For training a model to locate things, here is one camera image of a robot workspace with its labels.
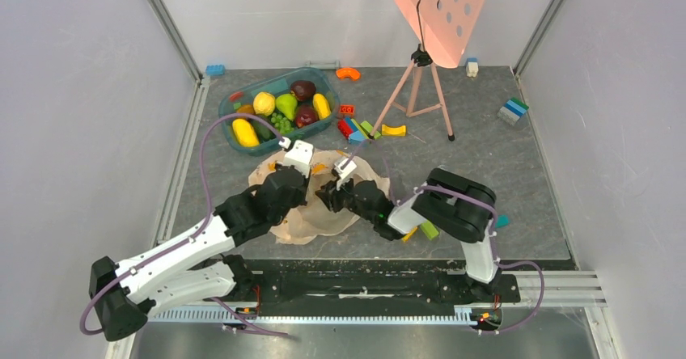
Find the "translucent banana print plastic bag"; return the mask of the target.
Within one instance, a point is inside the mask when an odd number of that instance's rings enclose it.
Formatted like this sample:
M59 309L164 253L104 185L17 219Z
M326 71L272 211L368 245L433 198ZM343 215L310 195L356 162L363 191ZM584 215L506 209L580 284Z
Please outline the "translucent banana print plastic bag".
M333 236L340 234L359 220L359 216L347 209L338 213L327 210L324 203L315 195L315 191L327 182L333 181L332 168L334 163L347 157L348 153L340 150L315 150L313 156L312 176L307 191L307 204L292 209L279 226L272 227L270 233L281 244L304 245L317 236ZM248 176L248 186L262 184L266 176L275 171L276 162L284 159L283 152L277 152L262 161ZM354 159L357 169L353 180L355 183L363 180L373 180L386 197L389 196L390 179L377 174L371 165L363 158Z

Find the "dark red fake apple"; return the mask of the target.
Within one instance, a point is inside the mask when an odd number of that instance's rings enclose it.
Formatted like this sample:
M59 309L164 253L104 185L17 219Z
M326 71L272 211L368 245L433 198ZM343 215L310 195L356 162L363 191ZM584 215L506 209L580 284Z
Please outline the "dark red fake apple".
M312 125L319 120L316 110L307 104L301 104L295 110L294 124L298 129Z

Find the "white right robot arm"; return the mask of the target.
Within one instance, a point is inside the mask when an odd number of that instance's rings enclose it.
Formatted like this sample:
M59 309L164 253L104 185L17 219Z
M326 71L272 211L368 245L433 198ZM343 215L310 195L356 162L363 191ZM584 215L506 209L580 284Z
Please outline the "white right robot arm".
M460 241L466 261L467 288L478 301L500 289L501 269L489 240L497 220L496 194L483 184L436 167L413 195L392 202L376 182L330 181L315 192L334 213L343 209L369 222L387 240L402 239L428 222Z

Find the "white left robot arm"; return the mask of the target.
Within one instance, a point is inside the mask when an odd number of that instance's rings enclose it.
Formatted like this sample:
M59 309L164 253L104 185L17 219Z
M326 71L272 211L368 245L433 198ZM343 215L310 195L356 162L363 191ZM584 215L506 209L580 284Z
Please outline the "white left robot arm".
M308 165L280 163L262 184L228 197L208 217L139 256L91 265L90 301L79 322L87 336L118 341L141 329L163 304L162 289L199 263L267 234L306 202Z

